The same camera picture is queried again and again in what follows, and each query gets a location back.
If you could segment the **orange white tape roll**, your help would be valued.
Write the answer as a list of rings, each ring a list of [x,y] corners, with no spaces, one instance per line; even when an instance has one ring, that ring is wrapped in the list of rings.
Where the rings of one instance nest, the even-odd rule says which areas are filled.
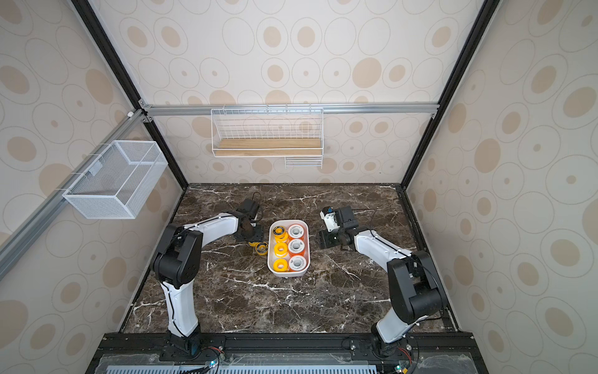
[[[308,260],[300,255],[293,256],[288,261],[289,270],[293,272],[301,272],[307,267],[307,265]]]
[[[287,233],[292,239],[302,239],[305,237],[305,227],[301,224],[292,224]]]
[[[306,248],[305,241],[300,238],[295,238],[288,243],[288,252],[292,257],[305,255]]]

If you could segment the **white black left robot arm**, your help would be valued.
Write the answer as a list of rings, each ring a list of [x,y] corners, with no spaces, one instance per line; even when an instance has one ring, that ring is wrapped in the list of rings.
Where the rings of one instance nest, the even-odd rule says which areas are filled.
[[[197,223],[169,224],[164,230],[150,268],[162,287],[168,309],[168,330],[180,338],[188,338],[199,328],[196,316],[193,283],[199,273],[203,247],[226,237],[237,242],[263,241],[263,226],[258,224],[259,203],[245,199],[232,210]]]

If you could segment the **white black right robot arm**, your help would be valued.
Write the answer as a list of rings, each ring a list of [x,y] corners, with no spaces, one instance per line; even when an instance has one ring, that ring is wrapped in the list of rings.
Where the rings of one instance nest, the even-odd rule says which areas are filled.
[[[414,325],[447,307],[448,298],[429,253],[391,243],[360,224],[351,207],[324,207],[320,217],[325,224],[319,232],[322,249],[347,246],[386,271],[391,309],[375,325],[380,341],[398,341]]]

